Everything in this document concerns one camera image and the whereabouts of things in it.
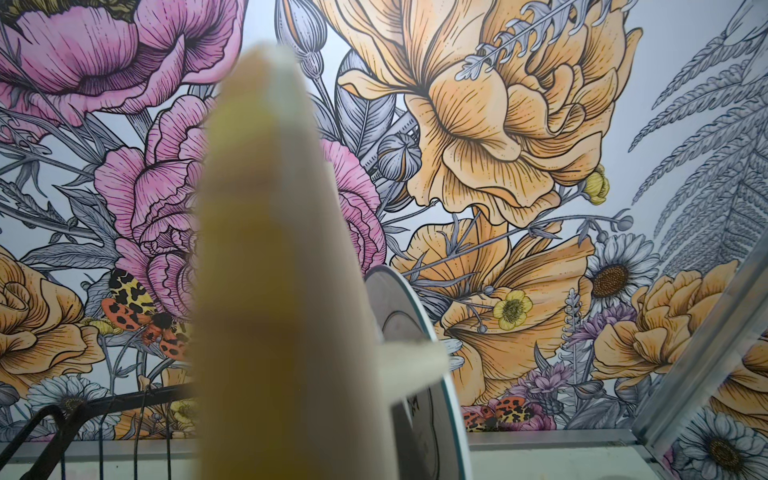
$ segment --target floral wallpaper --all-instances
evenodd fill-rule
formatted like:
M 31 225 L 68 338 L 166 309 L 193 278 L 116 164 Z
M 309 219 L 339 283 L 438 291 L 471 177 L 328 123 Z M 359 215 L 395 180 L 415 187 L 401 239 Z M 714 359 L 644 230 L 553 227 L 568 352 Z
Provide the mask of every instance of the floral wallpaper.
M 190 381 L 205 119 L 258 41 L 295 52 L 361 272 L 419 294 L 467 430 L 627 428 L 768 219 L 768 7 L 695 4 L 4 2 L 0 441 Z M 750 478 L 717 475 L 759 463 L 766 407 L 720 390 L 670 468 Z M 185 438 L 194 411 L 79 438 Z

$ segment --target gray plate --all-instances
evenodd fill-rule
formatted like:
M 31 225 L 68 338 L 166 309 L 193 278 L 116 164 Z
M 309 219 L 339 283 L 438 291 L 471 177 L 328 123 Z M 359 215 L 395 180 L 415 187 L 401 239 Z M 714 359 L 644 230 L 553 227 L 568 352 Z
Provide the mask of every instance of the gray plate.
M 435 330 L 419 298 L 398 272 L 375 266 L 366 275 L 371 309 L 384 340 L 431 339 Z M 451 375 L 404 399 L 428 478 L 472 480 L 469 447 Z

